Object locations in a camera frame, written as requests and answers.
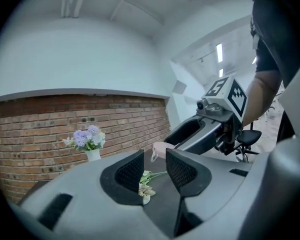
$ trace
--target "purple flower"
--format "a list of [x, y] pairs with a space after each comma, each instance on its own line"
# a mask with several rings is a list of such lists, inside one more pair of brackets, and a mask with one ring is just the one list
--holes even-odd
[[95, 126], [95, 125], [90, 125], [88, 127], [88, 131], [92, 134], [92, 135], [96, 135], [99, 133], [99, 127]]
[[76, 146], [82, 148], [87, 143], [87, 135], [89, 132], [87, 130], [76, 130], [73, 134], [74, 143]]

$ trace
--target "chair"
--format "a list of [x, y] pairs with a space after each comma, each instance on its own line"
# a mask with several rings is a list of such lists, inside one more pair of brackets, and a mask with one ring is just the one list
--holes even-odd
[[249, 163], [248, 156], [246, 154], [258, 155], [258, 152], [251, 151], [251, 146], [255, 144], [261, 137], [261, 131], [253, 130], [254, 122], [250, 124], [250, 130], [243, 130], [241, 135], [237, 137], [239, 146], [235, 147], [238, 150], [235, 155], [242, 154], [242, 160], [237, 157], [240, 162]]

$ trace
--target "table surface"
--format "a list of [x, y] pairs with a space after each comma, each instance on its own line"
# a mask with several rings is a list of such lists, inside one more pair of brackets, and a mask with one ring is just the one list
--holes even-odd
[[[158, 157], [155, 162], [151, 162], [151, 155], [152, 150], [148, 150], [144, 153], [144, 169], [153, 173], [165, 172], [166, 160]], [[21, 205], [27, 197], [49, 181], [50, 180], [38, 181], [26, 193], [18, 205]], [[167, 173], [154, 178], [148, 185], [153, 188], [156, 194], [151, 196], [150, 202], [143, 207], [143, 210], [164, 234], [172, 238], [177, 219], [180, 195]]]

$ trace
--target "person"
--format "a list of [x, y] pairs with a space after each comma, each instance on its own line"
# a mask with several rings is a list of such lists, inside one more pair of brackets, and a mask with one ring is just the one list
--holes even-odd
[[[300, 68], [300, 0], [252, 1], [250, 26], [256, 73], [247, 89], [243, 126], [269, 109], [281, 82], [286, 88]], [[293, 127], [283, 112], [277, 142], [293, 135]]]

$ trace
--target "ceiling pipe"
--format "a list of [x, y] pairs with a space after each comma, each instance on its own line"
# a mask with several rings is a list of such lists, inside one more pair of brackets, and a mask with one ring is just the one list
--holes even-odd
[[114, 9], [110, 21], [112, 21], [114, 19], [114, 17], [117, 15], [117, 12], [119, 11], [119, 9], [121, 8], [122, 4], [124, 3], [125, 0], [120, 0], [120, 2], [118, 3], [118, 5], [116, 6], [116, 8]]
[[83, 1], [84, 0], [77, 0], [76, 1], [74, 13], [73, 13], [73, 17], [74, 18], [78, 18], [79, 17], [80, 8], [81, 8], [81, 5], [82, 5]]
[[65, 17], [65, 7], [66, 7], [66, 0], [62, 0], [62, 3], [61, 3], [61, 18]]
[[65, 17], [69, 17], [70, 9], [71, 9], [71, 6], [73, 4], [73, 1], [74, 0], [68, 0], [68, 3], [67, 3], [66, 8], [65, 8]]

